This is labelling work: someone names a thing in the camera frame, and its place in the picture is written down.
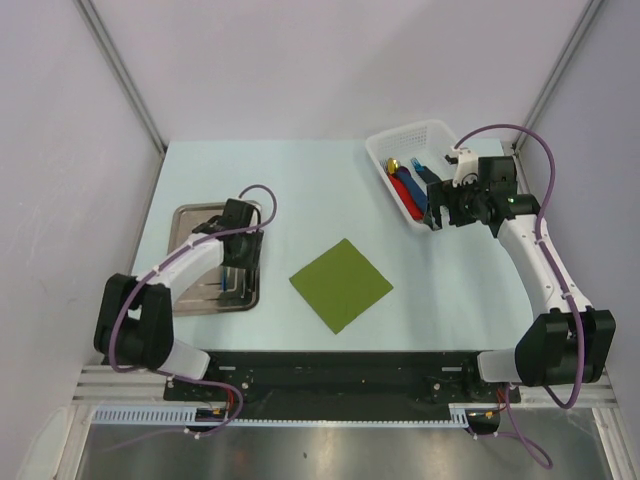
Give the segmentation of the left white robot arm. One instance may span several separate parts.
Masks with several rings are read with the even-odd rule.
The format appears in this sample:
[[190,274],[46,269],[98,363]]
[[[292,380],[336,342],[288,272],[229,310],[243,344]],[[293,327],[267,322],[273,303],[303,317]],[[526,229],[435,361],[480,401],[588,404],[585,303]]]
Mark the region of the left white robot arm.
[[205,273],[217,267],[254,271],[264,231],[260,207],[229,199],[222,213],[194,227],[186,240],[154,269],[138,276],[114,274],[106,282],[94,348],[117,365],[186,378],[197,398],[214,397],[221,376],[210,356],[177,340],[173,307]]

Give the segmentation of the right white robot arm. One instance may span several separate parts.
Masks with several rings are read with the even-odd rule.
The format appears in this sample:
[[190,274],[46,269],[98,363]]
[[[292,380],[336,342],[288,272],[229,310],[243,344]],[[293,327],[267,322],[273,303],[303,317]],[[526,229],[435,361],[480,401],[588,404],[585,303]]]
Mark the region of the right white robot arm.
[[427,187],[425,224],[486,225],[509,254],[529,298],[534,321],[512,349],[490,350],[463,373],[461,388],[484,401],[498,383],[550,387],[600,380],[616,323],[597,310],[571,279],[550,239],[537,199],[517,191],[510,156],[480,157],[459,148],[448,157],[451,179]]

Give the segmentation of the green paper napkin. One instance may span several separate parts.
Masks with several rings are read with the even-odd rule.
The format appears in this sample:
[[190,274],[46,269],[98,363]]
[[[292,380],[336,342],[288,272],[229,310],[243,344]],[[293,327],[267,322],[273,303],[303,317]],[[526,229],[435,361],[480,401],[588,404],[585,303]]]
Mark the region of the green paper napkin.
[[393,290],[348,239],[342,239],[289,281],[334,334]]

